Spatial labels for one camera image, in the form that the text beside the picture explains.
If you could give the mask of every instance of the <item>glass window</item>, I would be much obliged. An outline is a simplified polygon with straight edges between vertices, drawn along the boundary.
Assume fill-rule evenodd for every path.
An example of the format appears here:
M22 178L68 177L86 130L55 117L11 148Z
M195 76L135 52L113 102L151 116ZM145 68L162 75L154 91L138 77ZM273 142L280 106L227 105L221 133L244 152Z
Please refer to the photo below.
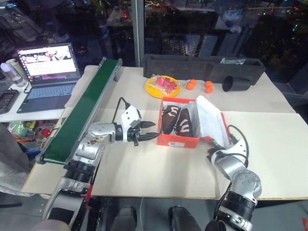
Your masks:
M150 54L257 58L272 81L288 82L308 61L303 0L145 0Z
M16 48L71 42L81 72L102 57L135 66L128 0L0 1L0 61Z

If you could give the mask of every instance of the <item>black container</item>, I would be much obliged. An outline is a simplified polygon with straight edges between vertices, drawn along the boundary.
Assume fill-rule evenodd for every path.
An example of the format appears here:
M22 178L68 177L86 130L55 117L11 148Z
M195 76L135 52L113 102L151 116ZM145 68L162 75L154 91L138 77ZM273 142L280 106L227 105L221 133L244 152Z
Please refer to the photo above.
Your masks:
M204 58L145 54L143 76L150 78L152 74L166 75L178 80L196 79L222 83L227 76L246 78L255 85L265 71L259 59L248 59L243 65L221 64L221 60L238 60L238 57L208 56Z
M246 78L237 78L228 76L222 83L222 89L224 91L240 91L248 90L251 86L251 81Z

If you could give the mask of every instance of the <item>plastic bottle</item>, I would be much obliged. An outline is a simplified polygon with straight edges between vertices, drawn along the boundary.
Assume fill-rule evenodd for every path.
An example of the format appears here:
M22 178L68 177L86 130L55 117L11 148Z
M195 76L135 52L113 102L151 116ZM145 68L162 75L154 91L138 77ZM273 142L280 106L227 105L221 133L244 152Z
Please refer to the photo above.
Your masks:
M21 88L27 85L27 81L24 78L22 78L20 74L17 73L17 71L11 64L1 63L0 67L3 73L7 77L9 77L18 87Z
M17 73L23 77L26 81L28 81L27 75L25 74L25 71L20 66L20 64L16 61L16 59L9 59L5 62L6 64L11 64L14 69L17 71Z

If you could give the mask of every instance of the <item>orange ball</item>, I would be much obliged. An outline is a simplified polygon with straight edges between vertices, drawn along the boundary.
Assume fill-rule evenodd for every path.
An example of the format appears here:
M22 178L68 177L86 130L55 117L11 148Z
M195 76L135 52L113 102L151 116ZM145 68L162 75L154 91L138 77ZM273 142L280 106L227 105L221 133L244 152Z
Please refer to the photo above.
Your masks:
M186 85L186 88L188 90L193 90L194 89L195 84L193 84L192 82L188 82L188 84Z
M213 86L213 83L212 81L207 81L204 83L204 86L207 88L207 87L212 87Z
M197 81L196 81L195 79L191 79L191 80L187 83L186 88L187 88L188 90L193 90L194 87L196 86L196 84L197 84Z
M213 92L213 87L207 87L207 88L205 88L205 92L206 93L212 93Z
M197 80L195 80L195 79L191 79L190 82L192 82L194 85L197 84Z

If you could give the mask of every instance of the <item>red shoe box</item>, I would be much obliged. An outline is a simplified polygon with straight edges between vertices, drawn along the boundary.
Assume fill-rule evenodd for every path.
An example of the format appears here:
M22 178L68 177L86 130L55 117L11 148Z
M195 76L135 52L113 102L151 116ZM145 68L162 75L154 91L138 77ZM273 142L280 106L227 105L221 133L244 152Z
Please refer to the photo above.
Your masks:
M157 137L157 144L159 145L165 145L165 146L171 146L171 147L181 147L181 148L195 148L200 141L200 139L211 139L209 136L204 137L204 138L198 138L198 137L183 137L183 136L178 136L178 135L167 135L162 133L162 111L164 108L164 102L174 102L174 103L189 103L189 102L194 102L195 100L193 99L181 99L181 98L169 98L169 97L164 97L162 99L162 103L160 106L159 110L159 119L158 119L158 133L160 135ZM223 113L221 113L222 120L224 123L225 130L227 130L227 126L225 123L225 119L223 116Z

